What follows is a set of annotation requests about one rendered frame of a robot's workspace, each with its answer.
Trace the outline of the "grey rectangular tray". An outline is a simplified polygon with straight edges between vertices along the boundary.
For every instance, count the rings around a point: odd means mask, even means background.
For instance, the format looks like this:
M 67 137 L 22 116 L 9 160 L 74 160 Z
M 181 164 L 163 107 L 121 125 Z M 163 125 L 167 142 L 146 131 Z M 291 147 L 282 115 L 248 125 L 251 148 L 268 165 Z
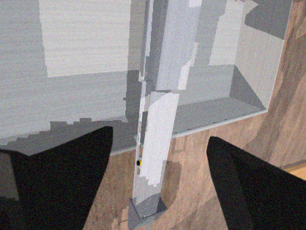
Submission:
M 171 140 L 266 113 L 293 0 L 202 0 Z M 0 149 L 137 147 L 145 0 L 0 0 Z

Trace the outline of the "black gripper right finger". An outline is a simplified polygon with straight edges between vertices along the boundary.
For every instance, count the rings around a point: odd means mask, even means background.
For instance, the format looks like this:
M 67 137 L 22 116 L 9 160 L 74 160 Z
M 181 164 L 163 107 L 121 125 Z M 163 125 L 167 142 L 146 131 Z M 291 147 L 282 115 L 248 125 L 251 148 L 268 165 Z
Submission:
M 206 155 L 228 230 L 306 230 L 306 180 L 218 137 Z

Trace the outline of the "light wooden board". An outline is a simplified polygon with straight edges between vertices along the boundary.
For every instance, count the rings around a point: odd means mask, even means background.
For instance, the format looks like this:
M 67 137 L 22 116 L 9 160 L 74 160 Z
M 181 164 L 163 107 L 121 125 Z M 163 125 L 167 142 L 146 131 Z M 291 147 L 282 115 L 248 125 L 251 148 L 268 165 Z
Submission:
M 306 163 L 283 170 L 306 180 Z

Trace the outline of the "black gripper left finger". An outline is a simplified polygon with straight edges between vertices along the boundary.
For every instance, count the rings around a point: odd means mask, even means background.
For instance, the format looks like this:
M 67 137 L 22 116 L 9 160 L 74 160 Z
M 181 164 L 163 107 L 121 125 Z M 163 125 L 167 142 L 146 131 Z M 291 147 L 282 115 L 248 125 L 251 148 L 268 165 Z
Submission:
M 112 143 L 105 126 L 30 156 L 0 149 L 0 211 L 12 230 L 83 230 Z

